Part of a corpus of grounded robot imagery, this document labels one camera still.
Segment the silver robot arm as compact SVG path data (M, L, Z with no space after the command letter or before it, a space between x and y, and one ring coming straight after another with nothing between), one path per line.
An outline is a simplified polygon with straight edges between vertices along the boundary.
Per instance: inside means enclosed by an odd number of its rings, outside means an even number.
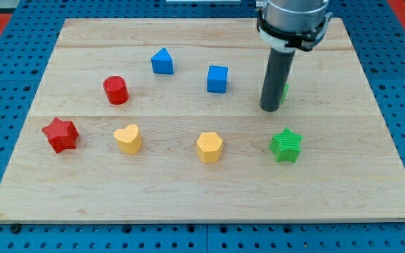
M324 38L332 13L329 0L261 0L256 2L257 31L270 45L261 109L275 112L283 101L285 85L297 50L311 51Z

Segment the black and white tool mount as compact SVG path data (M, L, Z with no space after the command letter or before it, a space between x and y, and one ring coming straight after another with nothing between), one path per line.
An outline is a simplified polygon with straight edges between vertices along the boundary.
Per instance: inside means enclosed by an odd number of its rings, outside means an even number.
M289 53L296 49L311 51L323 40L331 18L332 13L327 12L321 23L312 30L306 32L284 32L267 23L260 11L256 27L260 38L275 51L280 51L281 53Z

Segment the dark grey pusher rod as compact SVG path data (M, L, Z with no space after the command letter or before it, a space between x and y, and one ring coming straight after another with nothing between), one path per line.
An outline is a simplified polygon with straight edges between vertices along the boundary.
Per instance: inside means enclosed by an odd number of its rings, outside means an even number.
M270 49L259 101L261 109L267 112L275 112L280 108L294 54L294 51L283 53L273 48Z

